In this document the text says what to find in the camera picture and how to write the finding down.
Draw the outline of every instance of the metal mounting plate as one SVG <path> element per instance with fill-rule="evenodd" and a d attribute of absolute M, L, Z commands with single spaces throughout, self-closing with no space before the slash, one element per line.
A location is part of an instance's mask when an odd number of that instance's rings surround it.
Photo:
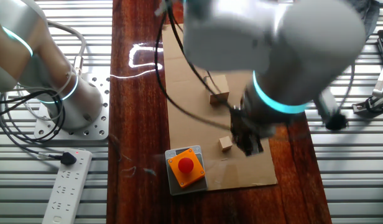
<path fill-rule="evenodd" d="M 93 73 L 85 73 L 82 74 L 82 78 L 92 83 L 94 86 L 98 88 L 102 97 L 103 103 L 107 106 L 102 108 L 102 111 L 92 124 L 89 126 L 79 129 L 76 131 L 68 132 L 65 130 L 61 130 L 58 135 L 54 138 L 54 140 L 104 140 L 108 137 L 109 134 L 109 102 L 110 102 L 110 76 L 109 75 L 101 75 L 101 74 L 93 74 Z M 48 115 L 48 109 L 41 104 L 39 109 L 40 116 Z M 37 120 L 34 129 L 34 136 L 36 138 L 42 137 L 44 134 L 49 133 L 52 128 L 55 126 L 53 121 L 42 121 L 41 119 Z"/>

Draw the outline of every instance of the red button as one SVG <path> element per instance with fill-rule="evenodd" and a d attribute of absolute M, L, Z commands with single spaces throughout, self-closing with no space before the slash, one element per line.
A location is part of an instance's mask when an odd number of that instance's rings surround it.
<path fill-rule="evenodd" d="M 179 160 L 178 168 L 180 172 L 183 172 L 184 174 L 188 174 L 193 170 L 194 163 L 190 158 L 182 158 Z"/>

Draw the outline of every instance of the black cable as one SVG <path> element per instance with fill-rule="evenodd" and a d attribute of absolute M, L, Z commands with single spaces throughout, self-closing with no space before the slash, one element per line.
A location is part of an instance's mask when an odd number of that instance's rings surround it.
<path fill-rule="evenodd" d="M 59 96 L 54 96 L 54 95 L 56 95 L 56 93 L 48 93 L 48 94 L 52 97 L 53 101 L 55 102 L 55 105 L 56 105 L 58 114 L 60 114 L 60 108 L 62 107 L 62 103 L 63 103 L 63 102 L 61 101 L 61 99 L 60 99 Z M 56 128 L 57 128 L 57 126 L 58 126 L 58 123 L 60 122 L 60 118 L 58 118 L 57 122 L 55 122 L 55 126 L 52 128 L 52 130 L 51 130 L 49 133 L 47 133 L 46 135 L 44 135 L 44 136 L 42 136 L 42 137 L 40 137 L 40 138 L 36 138 L 36 139 L 32 139 L 32 138 L 28 137 L 27 135 L 23 134 L 22 131 L 20 130 L 20 128 L 19 128 L 19 127 L 16 125 L 16 123 L 13 121 L 10 112 L 8 112 L 7 115 L 8 115 L 9 121 L 10 121 L 10 122 L 12 123 L 12 125 L 18 130 L 18 132 L 19 132 L 21 135 L 24 136 L 24 138 L 21 137 L 21 136 L 19 136 L 19 135 L 17 135 L 17 134 L 15 134 L 15 133 L 13 133 L 11 130 L 9 130 L 9 131 L 11 132 L 12 135 L 15 135 L 18 139 L 20 139 L 20 140 L 22 140 L 22 141 L 30 141 L 30 142 L 47 142 L 47 141 L 53 139 L 53 138 L 59 133 L 59 131 L 62 129 L 62 126 L 63 126 L 63 124 L 64 124 L 64 120 L 65 120 L 65 116 L 66 116 L 66 115 L 65 115 L 65 109 L 64 109 L 64 107 L 63 107 L 62 110 L 63 110 L 63 118 L 62 118 L 62 123 L 61 123 L 60 126 L 59 126 L 59 129 L 56 130 Z M 51 138 L 49 138 L 49 139 L 45 139 L 45 138 L 47 138 L 48 136 L 50 136 L 52 133 L 53 133 L 53 136 L 52 136 Z"/>
<path fill-rule="evenodd" d="M 14 99 L 11 99 L 11 100 L 0 100 L 0 104 L 1 103 L 13 103 L 13 102 L 16 102 L 16 101 L 19 101 L 19 100 L 24 100 L 24 99 L 32 99 L 36 96 L 39 96 L 39 95 L 42 95 L 44 93 L 48 93 L 48 92 L 52 92 L 54 94 L 56 94 L 55 91 L 52 91 L 52 90 L 42 90 L 42 91 L 36 91 L 35 93 L 30 93 L 26 96 L 22 96 L 22 97 L 18 97 L 18 98 L 14 98 Z"/>
<path fill-rule="evenodd" d="M 22 100 L 18 103 L 16 103 L 14 106 L 4 110 L 4 111 L 0 111 L 0 116 L 1 115 L 4 115 L 6 114 L 8 111 L 11 111 L 15 108 L 17 108 L 18 106 L 20 106 L 21 104 L 25 103 L 26 101 L 29 101 L 31 100 L 32 98 L 36 97 L 36 96 L 39 96 L 41 94 L 44 94 L 44 93 L 50 93 L 50 90 L 44 90 L 44 91 L 38 91 L 38 92 L 35 92 L 35 93 L 31 93 L 27 96 L 23 96 L 23 97 L 19 97 L 19 98 L 15 98 L 15 99 L 12 99 L 12 100 L 0 100 L 0 104 L 1 103 L 12 103 L 12 102 L 15 102 L 15 101 L 19 101 L 19 100 Z"/>
<path fill-rule="evenodd" d="M 177 27 L 180 29 L 180 31 L 183 33 L 183 29 L 180 27 L 178 21 L 176 20 L 176 18 L 174 17 L 173 18 L 173 21 L 175 21 L 175 24 L 177 25 Z M 208 77 L 210 78 L 212 84 L 214 85 L 214 87 L 216 88 L 216 90 L 219 92 L 219 93 L 222 93 L 222 91 L 218 88 L 218 86 L 215 84 L 214 80 L 212 79 L 212 76 L 211 76 L 211 73 L 209 71 L 206 71 L 207 74 L 208 74 Z"/>
<path fill-rule="evenodd" d="M 178 21 L 176 19 L 174 19 L 174 21 L 175 21 L 176 25 L 178 26 L 178 28 L 180 29 L 180 31 L 183 33 L 183 29 L 180 27 Z"/>
<path fill-rule="evenodd" d="M 60 103 L 62 103 L 62 101 L 61 101 L 61 99 L 60 99 L 59 96 L 52 96 L 52 99 L 53 99 L 55 102 L 60 102 Z M 59 126 L 59 130 L 61 130 L 61 128 L 62 128 L 62 126 L 63 126 L 63 124 L 64 124 L 65 116 L 66 116 L 66 112 L 65 112 L 64 107 L 62 108 L 62 110 L 63 110 L 63 118 L 62 118 L 62 123 L 61 123 L 60 126 Z M 23 149 L 23 150 L 25 150 L 25 151 L 27 151 L 27 152 L 31 152 L 31 153 L 34 153 L 34 154 L 36 154 L 36 155 L 40 155 L 39 152 L 37 152 L 37 151 L 35 151 L 35 150 L 32 150 L 32 149 L 29 149 L 28 147 L 22 146 L 22 145 L 19 144 L 14 138 L 12 138 L 11 135 L 14 135 L 14 136 L 17 136 L 17 135 L 14 134 L 14 133 L 12 132 L 12 130 L 9 128 L 9 126 L 6 124 L 6 122 L 5 122 L 5 120 L 4 120 L 4 118 L 3 118 L 2 115 L 0 116 L 0 127 L 1 127 L 1 129 L 4 131 L 4 133 L 6 134 L 6 136 L 7 136 L 7 137 L 8 137 L 8 138 L 9 138 L 9 139 L 10 139 L 10 140 L 11 140 L 17 147 L 19 147 L 19 148 L 21 148 L 21 149 Z M 48 139 L 48 141 L 51 140 L 52 138 L 54 138 L 54 137 L 58 134 L 59 130 L 57 130 L 57 132 L 56 132 L 50 139 Z M 51 154 L 48 154 L 48 155 L 44 154 L 44 156 L 51 157 L 51 158 L 56 159 L 56 160 L 60 160 L 60 162 L 61 162 L 62 164 L 65 164 L 65 165 L 71 165 L 71 164 L 74 164 L 74 163 L 76 162 L 76 158 L 75 158 L 73 155 L 71 155 L 69 152 L 64 152 L 64 153 L 63 153 L 62 155 L 60 155 L 60 156 L 58 156 L 58 155 L 51 155 Z"/>
<path fill-rule="evenodd" d="M 186 111 L 185 109 L 183 109 L 181 106 L 177 105 L 176 102 L 173 101 L 173 99 L 171 99 L 171 97 L 169 97 L 167 91 L 165 91 L 165 88 L 162 84 L 162 81 L 161 81 L 161 78 L 160 78 L 160 73 L 159 73 L 159 67 L 158 67 L 158 58 L 159 58 L 159 54 L 158 54 L 158 49 L 159 49 L 159 43 L 160 43 L 160 38 L 161 38 L 161 33 L 162 33 L 162 27 L 164 25 L 164 22 L 165 22 L 165 19 L 167 17 L 167 13 L 165 12 L 162 16 L 162 20 L 161 20 L 161 23 L 160 23 L 160 27 L 159 27 L 159 33 L 157 35 L 157 39 L 155 40 L 155 50 L 154 50 L 154 68 L 155 68 L 155 74 L 156 74 L 156 77 L 157 77 L 157 81 L 159 83 L 159 87 L 161 89 L 161 92 L 165 95 L 166 99 L 174 106 L 176 107 L 176 109 L 180 110 L 182 113 L 186 114 L 187 116 L 195 119 L 195 120 L 198 120 L 198 121 L 201 121 L 203 123 L 206 123 L 206 124 L 209 124 L 209 125 L 212 125 L 212 126 L 215 126 L 217 128 L 221 128 L 221 129 L 225 129 L 225 130 L 230 130 L 230 127 L 227 126 L 227 125 L 224 125 L 224 124 L 219 124 L 219 123 L 216 123 L 214 121 L 210 121 L 210 120 L 207 120 L 207 119 L 204 119 L 204 118 L 201 118 L 191 112 L 188 112 Z"/>
<path fill-rule="evenodd" d="M 351 66 L 351 80 L 349 82 L 348 89 L 346 90 L 346 94 L 345 94 L 344 98 L 342 99 L 341 104 L 339 105 L 338 109 L 336 110 L 336 113 L 341 112 L 341 109 L 342 109 L 343 105 L 345 104 L 347 97 L 349 96 L 349 93 L 350 93 L 350 91 L 352 89 L 352 85 L 353 85 L 355 69 L 356 69 L 355 64 L 352 64 L 352 66 Z"/>
<path fill-rule="evenodd" d="M 9 127 L 4 123 L 3 121 L 3 117 L 0 116 L 0 127 L 2 128 L 2 130 L 4 131 L 4 133 L 6 134 L 6 136 L 16 145 L 18 146 L 19 148 L 27 151 L 27 152 L 31 152 L 31 153 L 34 153 L 34 154 L 39 154 L 37 151 L 35 150 L 32 150 L 32 149 L 29 149 L 28 147 L 25 147 L 25 146 L 22 146 L 21 144 L 19 144 L 17 141 L 15 141 L 14 138 L 12 138 L 12 136 L 8 133 L 8 131 L 6 131 L 6 129 L 9 130 Z"/>
<path fill-rule="evenodd" d="M 212 76 L 211 76 L 211 73 L 209 71 L 206 71 L 208 73 L 208 77 L 210 78 L 212 84 L 215 86 L 216 90 L 219 92 L 219 93 L 222 93 L 222 91 L 218 88 L 218 86 L 215 84 L 214 80 L 212 79 Z"/>
<path fill-rule="evenodd" d="M 218 100 L 218 102 L 220 102 L 221 104 L 225 105 L 230 110 L 230 112 L 234 111 L 233 107 L 226 100 L 222 100 L 221 98 L 219 98 L 215 94 L 215 92 L 204 82 L 204 79 L 197 72 L 197 70 L 194 67 L 194 65 L 187 60 L 186 55 L 185 55 L 185 53 L 183 51 L 182 41 L 180 40 L 178 32 L 177 32 L 177 30 L 175 28 L 175 22 L 173 21 L 174 16 L 173 16 L 173 11 L 172 11 L 171 7 L 168 8 L 168 18 L 169 18 L 169 21 L 171 23 L 173 34 L 175 35 L 175 38 L 176 38 L 176 40 L 178 42 L 178 45 L 180 47 L 180 50 L 182 51 L 182 54 L 185 56 L 185 59 L 186 59 L 187 63 L 189 64 L 189 67 L 191 68 L 193 73 L 197 76 L 197 78 L 201 81 L 201 83 L 205 86 L 205 88 Z"/>

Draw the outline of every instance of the small wooden cube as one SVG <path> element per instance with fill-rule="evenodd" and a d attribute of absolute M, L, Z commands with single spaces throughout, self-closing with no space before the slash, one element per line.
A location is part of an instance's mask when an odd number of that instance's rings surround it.
<path fill-rule="evenodd" d="M 211 90 L 214 91 L 215 95 L 223 100 L 227 101 L 229 98 L 229 86 L 228 81 L 226 80 L 225 75 L 212 75 L 212 79 L 214 80 L 215 85 L 212 83 L 210 78 L 206 79 L 206 84 L 210 87 Z M 215 105 L 218 104 L 218 99 L 208 91 L 208 96 L 210 98 L 210 104 Z"/>
<path fill-rule="evenodd" d="M 233 142 L 229 136 L 219 139 L 219 145 L 221 146 L 222 152 L 227 152 L 233 146 Z"/>

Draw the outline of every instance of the power socket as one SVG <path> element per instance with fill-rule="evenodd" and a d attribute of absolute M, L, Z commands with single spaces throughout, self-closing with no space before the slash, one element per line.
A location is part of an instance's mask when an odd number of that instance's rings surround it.
<path fill-rule="evenodd" d="M 76 149 L 67 149 L 65 152 L 71 153 L 77 161 L 69 166 L 60 164 L 42 224 L 74 223 L 92 153 Z"/>

